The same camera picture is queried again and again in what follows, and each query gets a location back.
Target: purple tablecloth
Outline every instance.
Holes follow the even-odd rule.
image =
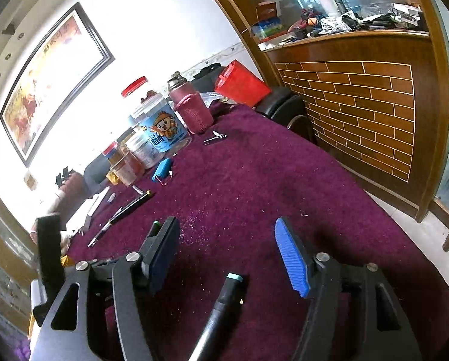
[[[107,219],[136,197],[131,188],[101,204],[91,229],[76,236],[74,260],[136,251],[155,219],[173,215],[181,236],[163,289],[147,305],[165,360],[187,359],[226,274],[248,274],[243,313],[222,360],[290,359],[309,304],[291,288],[274,241],[274,223],[289,218],[298,234],[341,263],[375,262],[384,271],[428,359],[449,336],[449,287],[403,230],[323,150],[237,105],[213,106],[215,124],[174,158],[161,186],[137,182],[154,198],[88,242]],[[212,130],[225,141],[204,146]]]

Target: cartoon character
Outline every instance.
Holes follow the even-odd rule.
[[[166,137],[169,141],[171,141],[178,133],[178,126],[171,114],[161,111],[154,121],[151,130],[158,136]]]

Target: small box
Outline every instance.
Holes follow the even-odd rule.
[[[259,21],[251,26],[251,29],[254,35],[262,40],[281,32],[283,30],[283,24],[279,17],[271,17],[270,19]]]
[[[256,7],[257,21],[263,21],[278,16],[281,16],[281,12],[280,6],[276,1],[265,1],[259,3]]]

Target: red lid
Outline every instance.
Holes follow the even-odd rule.
[[[133,93],[136,89],[138,89],[141,85],[147,83],[147,79],[145,76],[138,78],[134,83],[129,85],[124,91],[121,92],[122,97],[127,97],[131,93]]]
[[[109,145],[106,149],[103,150],[103,155],[109,154],[113,149],[118,147],[117,141],[113,141],[111,145]]]

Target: picture frame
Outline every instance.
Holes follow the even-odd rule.
[[[35,47],[0,112],[28,168],[62,113],[114,57],[77,2]]]

